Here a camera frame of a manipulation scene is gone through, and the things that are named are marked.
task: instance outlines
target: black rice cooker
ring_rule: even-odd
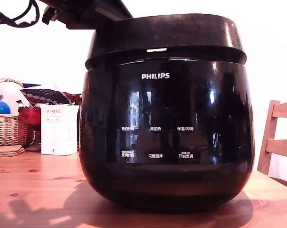
[[[220,16],[99,27],[81,106],[89,184],[136,209],[212,209],[238,195],[254,160],[245,62],[235,23]]]

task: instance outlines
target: table surface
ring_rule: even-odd
[[[141,213],[99,196],[78,153],[0,158],[0,228],[287,228],[287,187],[253,171],[244,190],[214,212]]]

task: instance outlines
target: wooden chair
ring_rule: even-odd
[[[287,157],[287,140],[275,140],[277,118],[287,118],[287,103],[281,104],[279,101],[270,101],[261,153],[258,160],[258,171],[268,175],[271,154],[275,153]],[[273,178],[287,186],[287,181]]]

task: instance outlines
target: wicker basket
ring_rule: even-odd
[[[1,82],[14,82],[24,88],[22,83],[13,79],[0,79]],[[21,145],[26,147],[31,144],[34,137],[34,130],[23,123],[18,115],[0,114],[0,146]]]

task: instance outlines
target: power cord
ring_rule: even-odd
[[[22,22],[20,24],[17,24],[15,21],[21,19],[22,17],[24,17],[31,9],[31,7],[34,6],[36,9],[36,18],[34,21],[32,21],[31,23],[27,23],[27,22]],[[26,27],[30,27],[35,25],[40,18],[40,12],[39,12],[39,7],[38,4],[35,0],[29,0],[29,6],[27,7],[27,9],[20,14],[19,16],[17,16],[16,18],[8,18],[6,17],[3,13],[0,12],[0,25],[1,24],[7,24],[9,26],[15,27],[15,28],[26,28]]]

